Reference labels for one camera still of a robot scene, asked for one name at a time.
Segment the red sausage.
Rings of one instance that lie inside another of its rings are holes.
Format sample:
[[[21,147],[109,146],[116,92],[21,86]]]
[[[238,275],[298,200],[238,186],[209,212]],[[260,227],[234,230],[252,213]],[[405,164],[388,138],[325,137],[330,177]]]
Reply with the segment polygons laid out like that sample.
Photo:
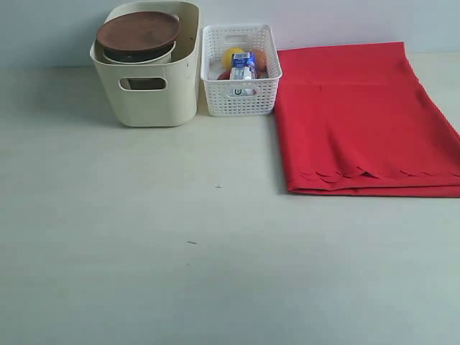
[[[218,77],[218,79],[219,79],[219,80],[228,80],[228,79],[230,79],[230,74],[231,74],[231,71],[230,71],[230,70],[224,71],[224,72]]]

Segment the blue white milk carton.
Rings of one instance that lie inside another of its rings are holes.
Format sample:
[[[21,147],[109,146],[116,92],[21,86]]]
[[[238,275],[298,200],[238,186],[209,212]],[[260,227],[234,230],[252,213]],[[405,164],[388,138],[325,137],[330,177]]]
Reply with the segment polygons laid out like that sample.
[[[252,51],[234,53],[232,55],[230,81],[250,81],[258,79],[257,61]],[[233,88],[230,95],[233,97],[255,96],[257,90],[254,87]]]

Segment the brown egg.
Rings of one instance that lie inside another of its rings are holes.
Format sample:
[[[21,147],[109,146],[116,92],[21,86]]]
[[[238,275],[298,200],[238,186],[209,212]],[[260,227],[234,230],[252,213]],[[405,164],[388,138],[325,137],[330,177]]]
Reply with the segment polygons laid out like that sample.
[[[264,72],[267,70],[267,56],[263,50],[253,49],[257,70]]]

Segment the red tablecloth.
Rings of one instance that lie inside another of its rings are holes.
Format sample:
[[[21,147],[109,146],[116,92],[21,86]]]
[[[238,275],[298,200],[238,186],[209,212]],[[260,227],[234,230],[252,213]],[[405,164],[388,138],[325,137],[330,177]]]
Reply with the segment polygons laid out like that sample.
[[[459,134],[402,42],[279,52],[275,117],[287,189],[332,196],[459,196]]]

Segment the white ceramic bowl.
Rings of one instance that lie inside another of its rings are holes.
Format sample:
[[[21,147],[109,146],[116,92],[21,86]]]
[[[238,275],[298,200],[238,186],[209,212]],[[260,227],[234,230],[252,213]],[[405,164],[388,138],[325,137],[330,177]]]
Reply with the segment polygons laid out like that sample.
[[[102,50],[103,57],[113,64],[122,65],[149,65],[164,64],[172,60],[172,53],[176,42],[163,47],[159,50],[149,52],[112,52],[107,49]]]

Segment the round wooden plate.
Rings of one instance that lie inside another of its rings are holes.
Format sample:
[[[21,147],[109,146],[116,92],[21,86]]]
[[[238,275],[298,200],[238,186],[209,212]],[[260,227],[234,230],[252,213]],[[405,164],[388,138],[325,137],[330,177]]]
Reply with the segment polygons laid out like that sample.
[[[97,32],[96,41],[111,52],[154,52],[176,41],[180,20],[161,11],[138,11],[113,18]]]

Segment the white perforated plastic basket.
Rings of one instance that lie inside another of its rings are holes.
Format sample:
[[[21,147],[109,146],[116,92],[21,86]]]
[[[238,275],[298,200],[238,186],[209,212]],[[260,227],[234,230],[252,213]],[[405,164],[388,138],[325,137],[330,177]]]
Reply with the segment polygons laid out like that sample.
[[[268,24],[209,25],[202,31],[201,80],[212,116],[262,116],[275,105],[282,69]],[[220,80],[224,53],[233,47],[261,50],[266,71],[252,80]]]

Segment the large cream plastic bin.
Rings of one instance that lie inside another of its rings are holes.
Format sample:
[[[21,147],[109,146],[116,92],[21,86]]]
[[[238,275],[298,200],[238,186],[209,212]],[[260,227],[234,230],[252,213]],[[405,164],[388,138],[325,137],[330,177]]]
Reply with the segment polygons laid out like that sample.
[[[200,9],[186,1],[134,1],[111,12],[106,22],[125,14],[159,11],[178,16],[181,28],[170,63],[116,65],[103,57],[94,42],[89,55],[109,103],[122,123],[130,127],[175,127],[197,112],[200,83]]]

